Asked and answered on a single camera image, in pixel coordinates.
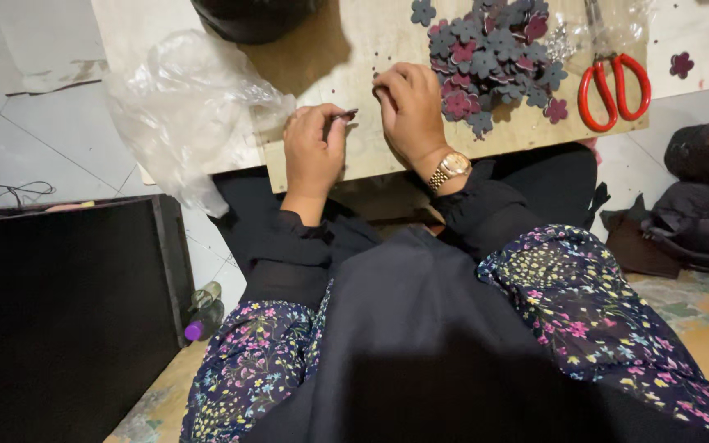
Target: tile floor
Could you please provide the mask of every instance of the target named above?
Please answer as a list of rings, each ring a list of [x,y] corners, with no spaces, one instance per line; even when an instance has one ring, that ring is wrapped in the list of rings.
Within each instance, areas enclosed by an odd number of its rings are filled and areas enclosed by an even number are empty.
[[[606,209],[628,207],[641,192],[652,206],[675,182],[663,166],[666,144],[676,129],[709,122],[709,91],[656,100],[650,112],[649,129],[598,142],[604,159],[599,178],[609,185],[612,196]],[[160,192],[141,183],[135,159],[108,115],[102,84],[43,96],[6,98],[0,93],[0,185],[34,180],[57,189],[53,195],[27,200],[40,203]],[[13,204],[10,196],[0,198],[0,206]],[[183,215],[196,286],[218,281],[226,307],[233,307],[245,279],[229,248],[200,211],[183,209]],[[600,220],[593,232],[606,239]]]

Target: leg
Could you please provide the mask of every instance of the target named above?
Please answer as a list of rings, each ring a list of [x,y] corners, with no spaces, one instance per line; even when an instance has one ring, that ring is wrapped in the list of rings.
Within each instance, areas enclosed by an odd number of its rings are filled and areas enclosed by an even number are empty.
[[[587,147],[560,144],[493,159],[494,180],[515,187],[545,222],[590,228],[598,166]]]
[[[263,166],[216,174],[213,182],[230,209],[220,219],[210,219],[247,277],[251,273],[251,264],[247,262],[250,246],[261,237],[272,217],[281,209],[283,195],[272,194],[270,176]],[[327,201],[322,219],[327,221],[333,235],[331,270],[380,242],[368,223],[338,202]]]

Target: wooden table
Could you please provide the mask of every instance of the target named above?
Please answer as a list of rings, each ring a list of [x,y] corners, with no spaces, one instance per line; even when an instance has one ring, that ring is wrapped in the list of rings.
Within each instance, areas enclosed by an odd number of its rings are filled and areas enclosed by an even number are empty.
[[[550,0],[552,17],[549,28],[557,26],[554,16],[562,5],[581,8],[566,14],[585,16],[584,2]],[[382,133],[380,107],[371,93],[373,68],[383,72],[398,61],[428,64],[428,37],[426,28],[409,21],[410,0],[327,0],[320,10],[281,40],[261,46],[243,46],[259,73],[284,93],[294,94],[299,106],[335,103],[345,109],[359,108],[350,125],[347,137],[347,167],[344,180],[377,176],[403,170],[391,153]],[[432,0],[437,18],[452,20],[472,8],[472,0]],[[95,14],[103,35],[103,42],[112,71],[144,54],[158,34],[184,28],[201,28],[190,2],[184,0],[93,0]],[[121,39],[134,35],[135,42],[123,49]],[[640,42],[624,51],[646,66],[647,34]],[[559,144],[596,135],[581,121],[576,109],[576,95],[581,75],[592,65],[592,52],[583,50],[566,62],[567,80],[555,93],[557,99],[566,99],[569,117],[552,125],[537,107],[521,105],[502,106],[495,111],[494,130],[484,141],[476,140],[464,122],[445,123],[448,142],[471,158],[521,151],[539,146]],[[615,90],[609,72],[607,81]],[[626,76],[629,108],[637,109],[640,93],[633,75]],[[590,91],[593,115],[606,120],[606,111],[595,86]],[[628,132],[648,126],[648,116],[637,121],[620,120],[607,134]],[[257,133],[252,141],[263,149],[262,164],[270,170],[272,190],[286,188],[285,159],[281,129]],[[216,170],[209,165],[209,172]]]

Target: plastic bag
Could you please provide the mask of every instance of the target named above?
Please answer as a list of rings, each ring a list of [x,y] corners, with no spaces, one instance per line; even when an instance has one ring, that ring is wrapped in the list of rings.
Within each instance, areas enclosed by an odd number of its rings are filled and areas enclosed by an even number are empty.
[[[591,23],[588,9],[600,12],[603,25]],[[555,33],[551,25],[545,44],[572,48],[566,53],[566,59],[581,53],[581,60],[574,61],[574,65],[581,64],[581,69],[572,69],[581,74],[592,66],[596,54],[622,54],[644,39],[655,19],[655,0],[562,0],[549,12],[564,31]],[[555,36],[565,41],[556,42]]]
[[[220,217],[229,210],[211,173],[261,164],[254,134],[293,112],[233,43],[174,32],[145,62],[105,78],[114,126],[167,194]]]

